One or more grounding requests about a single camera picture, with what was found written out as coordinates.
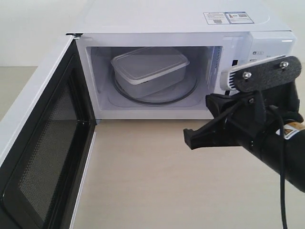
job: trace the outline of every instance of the label sticker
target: label sticker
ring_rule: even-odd
[[[284,125],[284,138],[288,140],[301,130],[305,130],[305,126],[303,124],[298,122],[288,123]]]
[[[254,22],[246,12],[225,12],[230,24],[253,24]]]
[[[224,12],[203,13],[209,25],[230,24]]]

